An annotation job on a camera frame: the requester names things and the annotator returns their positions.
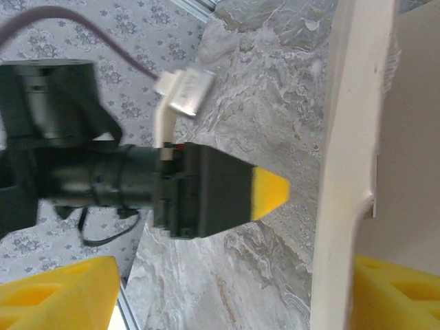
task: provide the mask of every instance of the floral wallpaper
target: floral wallpaper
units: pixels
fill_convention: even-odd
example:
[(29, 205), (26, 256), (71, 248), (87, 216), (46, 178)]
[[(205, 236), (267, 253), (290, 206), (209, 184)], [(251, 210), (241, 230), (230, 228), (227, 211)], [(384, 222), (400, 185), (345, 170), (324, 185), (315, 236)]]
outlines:
[[(1, 0), (0, 24), (26, 8), (64, 6), (94, 21), (125, 50), (156, 74), (191, 62), (204, 25), (169, 0)], [(46, 20), (30, 26), (0, 52), (0, 60), (87, 58), (96, 62), (101, 102), (117, 116), (125, 130), (124, 142), (152, 144), (153, 111), (158, 96), (153, 82), (136, 72), (83, 26), (64, 20)], [(4, 133), (0, 131), (3, 145)], [(128, 276), (144, 220), (134, 231), (102, 247), (80, 244), (76, 211), (67, 220), (41, 203), (38, 225), (9, 234), (0, 241), (0, 283), (97, 255), (114, 255), (120, 273)], [(112, 210), (91, 210), (85, 228), (89, 239), (119, 232), (134, 219), (119, 220)]]

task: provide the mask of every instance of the yellow fingertip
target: yellow fingertip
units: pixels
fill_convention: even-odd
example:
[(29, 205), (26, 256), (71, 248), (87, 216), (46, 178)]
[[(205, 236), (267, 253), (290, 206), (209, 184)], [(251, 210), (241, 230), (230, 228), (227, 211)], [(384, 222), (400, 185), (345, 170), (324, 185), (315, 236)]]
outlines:
[(289, 199), (289, 181), (255, 166), (252, 178), (251, 220), (264, 217)]

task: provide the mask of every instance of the white connector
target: white connector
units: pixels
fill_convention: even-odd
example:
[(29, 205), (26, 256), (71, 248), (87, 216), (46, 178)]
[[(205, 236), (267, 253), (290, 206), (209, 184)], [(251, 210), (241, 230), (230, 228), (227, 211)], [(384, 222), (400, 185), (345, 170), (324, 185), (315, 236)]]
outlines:
[[(189, 67), (174, 74), (163, 72), (155, 90), (164, 97), (155, 114), (155, 148), (174, 143), (177, 116), (195, 117), (214, 81), (215, 75), (206, 70)], [(162, 159), (168, 156), (164, 151)]]

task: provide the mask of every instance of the gray marble tabletop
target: gray marble tabletop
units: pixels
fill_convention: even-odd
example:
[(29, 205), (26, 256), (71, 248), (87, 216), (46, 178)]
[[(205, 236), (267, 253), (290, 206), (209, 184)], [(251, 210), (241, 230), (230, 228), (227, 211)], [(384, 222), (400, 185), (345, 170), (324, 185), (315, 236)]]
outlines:
[(327, 37), (337, 0), (224, 0), (197, 61), (217, 74), (182, 139), (288, 178), (264, 220), (171, 241), (147, 220), (127, 294), (145, 329), (308, 329)]

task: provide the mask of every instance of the yellow object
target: yellow object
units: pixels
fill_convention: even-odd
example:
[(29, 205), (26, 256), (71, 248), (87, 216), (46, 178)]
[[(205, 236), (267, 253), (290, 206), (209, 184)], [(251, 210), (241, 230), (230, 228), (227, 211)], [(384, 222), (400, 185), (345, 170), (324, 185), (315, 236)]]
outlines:
[(107, 330), (119, 287), (112, 256), (0, 285), (0, 330)]
[(440, 329), (440, 277), (356, 256), (351, 329)]
[(251, 220), (258, 220), (289, 199), (289, 182), (258, 166), (253, 171)]

